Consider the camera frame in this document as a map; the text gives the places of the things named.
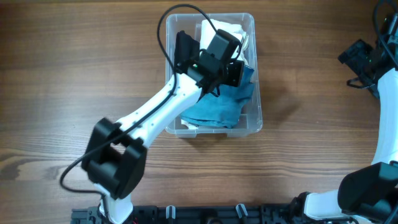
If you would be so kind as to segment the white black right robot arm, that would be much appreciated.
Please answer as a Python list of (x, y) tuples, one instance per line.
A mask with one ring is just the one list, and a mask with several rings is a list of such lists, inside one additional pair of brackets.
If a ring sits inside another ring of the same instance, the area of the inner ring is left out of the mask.
[(373, 25), (375, 47), (357, 40), (338, 57), (356, 74), (346, 84), (367, 89), (380, 102), (371, 164), (346, 175), (336, 190), (294, 198), (291, 223), (397, 223), (397, 13), (386, 16), (382, 26)]

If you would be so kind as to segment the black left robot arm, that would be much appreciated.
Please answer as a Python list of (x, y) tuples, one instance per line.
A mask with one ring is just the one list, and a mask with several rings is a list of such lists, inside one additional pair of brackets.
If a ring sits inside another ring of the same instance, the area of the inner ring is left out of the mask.
[(131, 192), (144, 175), (147, 151), (180, 113), (219, 85), (238, 86), (243, 61), (200, 50), (171, 63), (173, 77), (149, 101), (115, 123), (98, 121), (81, 166), (101, 194), (99, 211), (110, 223), (123, 223), (134, 210)]

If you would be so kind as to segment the blue denim jeans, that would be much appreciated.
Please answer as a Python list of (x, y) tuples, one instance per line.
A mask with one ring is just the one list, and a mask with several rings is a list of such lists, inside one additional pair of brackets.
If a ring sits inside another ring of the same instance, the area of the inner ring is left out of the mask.
[(194, 106), (185, 110), (181, 119), (200, 126), (231, 129), (238, 124), (243, 106), (252, 98), (254, 69), (244, 66), (240, 86), (220, 85), (220, 96), (206, 94)]

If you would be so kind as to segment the cream white garment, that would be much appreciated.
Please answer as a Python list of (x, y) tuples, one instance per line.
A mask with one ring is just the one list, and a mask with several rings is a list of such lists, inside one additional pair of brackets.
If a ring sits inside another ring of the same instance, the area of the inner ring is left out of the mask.
[[(238, 60), (243, 61), (245, 65), (249, 65), (244, 56), (244, 51), (248, 48), (249, 45), (249, 35), (246, 31), (243, 30), (242, 25), (230, 24), (227, 22), (217, 21), (215, 19), (211, 19), (211, 22), (216, 30), (224, 30), (235, 36), (235, 38), (237, 38), (242, 43), (241, 53), (239, 54)], [(200, 49), (207, 49), (215, 34), (215, 30), (208, 22), (208, 20), (203, 20), (201, 22)]]

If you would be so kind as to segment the black garment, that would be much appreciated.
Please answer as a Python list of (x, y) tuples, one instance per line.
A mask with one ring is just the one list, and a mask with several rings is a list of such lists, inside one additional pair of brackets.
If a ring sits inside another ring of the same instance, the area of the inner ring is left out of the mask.
[(200, 43), (184, 30), (176, 35), (174, 50), (174, 73), (189, 73), (199, 59)]

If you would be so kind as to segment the white printed t-shirt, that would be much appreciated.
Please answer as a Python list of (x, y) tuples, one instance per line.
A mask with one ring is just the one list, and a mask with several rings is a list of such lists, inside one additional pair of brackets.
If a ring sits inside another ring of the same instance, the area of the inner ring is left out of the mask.
[(188, 129), (192, 129), (192, 130), (196, 130), (199, 128), (199, 125), (190, 123), (188, 121), (185, 121), (184, 119), (181, 119), (181, 124), (186, 126)]

